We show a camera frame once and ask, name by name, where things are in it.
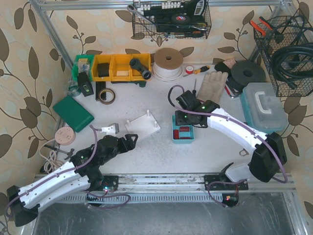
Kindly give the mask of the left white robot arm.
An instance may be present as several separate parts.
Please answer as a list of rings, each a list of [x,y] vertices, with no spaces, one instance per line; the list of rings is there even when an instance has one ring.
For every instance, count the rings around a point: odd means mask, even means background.
[[[103,183],[100,166],[119,154],[135,149],[137,140],[137,134],[126,134],[121,138],[105,135],[36,182],[20,188],[11,186],[7,189],[9,202],[4,214],[21,227],[66,196],[100,189]]]

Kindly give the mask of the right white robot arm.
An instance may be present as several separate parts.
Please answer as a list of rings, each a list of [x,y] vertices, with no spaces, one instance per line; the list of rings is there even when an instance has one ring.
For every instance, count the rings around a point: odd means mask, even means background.
[[[267,183],[275,179],[287,162],[286,152],[280,135],[276,132],[267,134],[249,127],[228,114],[219,104],[207,100],[201,102],[190,90],[176,99],[180,108],[176,111],[178,123],[182,125],[199,125],[210,127],[225,134],[250,154],[249,160],[241,163],[230,163],[223,174],[231,182],[246,180],[251,177]]]

